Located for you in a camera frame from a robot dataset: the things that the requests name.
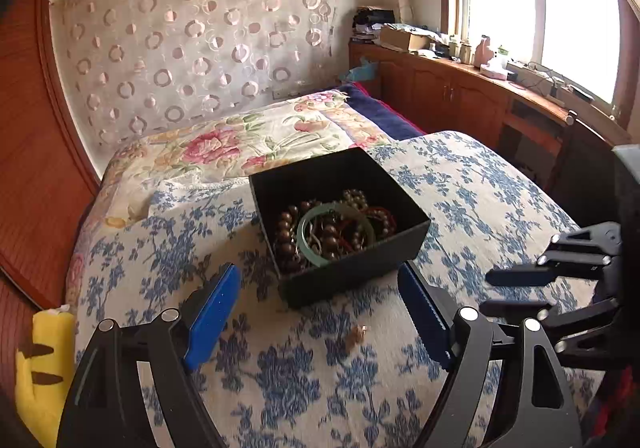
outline blue floral bed sheet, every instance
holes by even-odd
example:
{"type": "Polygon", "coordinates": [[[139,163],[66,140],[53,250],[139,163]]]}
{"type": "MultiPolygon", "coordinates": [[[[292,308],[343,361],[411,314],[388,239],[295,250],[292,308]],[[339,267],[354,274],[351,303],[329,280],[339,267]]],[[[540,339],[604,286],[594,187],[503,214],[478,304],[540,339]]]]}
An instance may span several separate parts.
{"type": "MultiPolygon", "coordinates": [[[[493,288],[493,266],[532,261],[553,233],[576,226],[533,183],[468,136],[436,133],[370,149],[432,219],[416,262],[460,305],[540,298],[563,310],[588,304],[593,287],[559,280],[544,289],[493,288]]],[[[193,375],[231,447],[410,447],[446,374],[430,360],[398,294],[396,274],[331,302],[293,311],[280,299],[247,178],[214,184],[163,181],[148,217],[96,237],[82,278],[76,358],[97,323],[121,326],[179,306],[218,268],[241,268],[239,301],[212,358],[193,375]],[[354,325],[369,329],[346,349],[354,325]]],[[[467,439],[478,446],[499,365],[492,362],[467,439]]],[[[597,372],[567,370],[584,410],[597,372]]],[[[148,367],[140,378],[160,447],[172,446],[148,367]]]]}

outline yellow plush toy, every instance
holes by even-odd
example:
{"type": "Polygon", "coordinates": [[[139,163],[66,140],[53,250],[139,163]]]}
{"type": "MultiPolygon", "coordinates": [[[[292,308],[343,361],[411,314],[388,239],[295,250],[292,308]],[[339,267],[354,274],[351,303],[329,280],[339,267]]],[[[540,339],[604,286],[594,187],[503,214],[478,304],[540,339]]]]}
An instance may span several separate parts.
{"type": "Polygon", "coordinates": [[[33,315],[33,342],[16,351],[15,405],[44,448],[55,448],[74,377],[74,326],[68,306],[33,315]]]}

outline bed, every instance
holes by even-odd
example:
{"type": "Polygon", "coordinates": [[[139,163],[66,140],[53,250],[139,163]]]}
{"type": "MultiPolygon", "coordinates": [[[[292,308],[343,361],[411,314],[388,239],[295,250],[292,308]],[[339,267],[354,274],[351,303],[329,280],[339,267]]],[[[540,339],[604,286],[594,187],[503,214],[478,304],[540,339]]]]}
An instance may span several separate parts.
{"type": "MultiPolygon", "coordinates": [[[[544,289],[484,282],[491,267],[531,261],[552,234],[576,227],[534,184],[468,136],[420,136],[408,123],[412,130],[404,130],[414,135],[400,140],[374,114],[381,106],[369,102],[369,119],[348,101],[338,90],[312,94],[149,136],[120,151],[82,226],[67,277],[67,300],[78,313],[76,359],[101,319],[121,326],[147,322],[233,262],[242,271],[239,301],[212,358],[194,374],[227,443],[411,446],[444,372],[424,349],[395,274],[331,301],[288,309],[248,184],[253,172],[353,146],[365,148],[430,215],[416,262],[460,305],[491,297],[540,298],[565,311],[588,304],[593,287],[584,281],[544,289]],[[369,331],[362,344],[347,349],[354,325],[369,331]]],[[[492,362],[470,447],[481,442],[498,375],[492,362]]],[[[600,375],[567,375],[584,410],[600,375]]],[[[140,377],[157,443],[171,446],[148,367],[140,377]]]]}

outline open box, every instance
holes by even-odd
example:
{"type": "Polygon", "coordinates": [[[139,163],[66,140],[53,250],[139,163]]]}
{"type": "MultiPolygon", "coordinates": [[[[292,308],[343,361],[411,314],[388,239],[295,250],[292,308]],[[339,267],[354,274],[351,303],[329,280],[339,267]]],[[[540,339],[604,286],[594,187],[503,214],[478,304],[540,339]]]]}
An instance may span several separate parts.
{"type": "Polygon", "coordinates": [[[326,300],[397,269],[416,257],[430,225],[427,215],[409,194],[359,148],[259,172],[249,176],[249,183],[280,281],[280,293],[294,308],[326,300]],[[304,200],[341,199],[342,191],[350,188],[362,190],[370,206],[388,209],[396,220],[396,233],[325,266],[293,275],[282,273],[273,251],[280,214],[287,206],[304,200]]]}

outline pink bottle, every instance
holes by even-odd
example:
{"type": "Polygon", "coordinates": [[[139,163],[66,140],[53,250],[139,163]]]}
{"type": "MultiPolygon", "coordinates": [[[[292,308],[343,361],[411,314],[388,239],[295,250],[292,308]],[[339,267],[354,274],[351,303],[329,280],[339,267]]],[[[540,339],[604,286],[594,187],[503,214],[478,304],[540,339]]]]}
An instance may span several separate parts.
{"type": "Polygon", "coordinates": [[[474,58],[474,67],[476,67],[476,69],[480,69],[480,66],[488,64],[489,60],[491,60],[495,56],[494,51],[489,49],[490,45],[491,38],[487,37],[486,35],[482,35],[482,40],[476,48],[476,56],[474,58]]]}

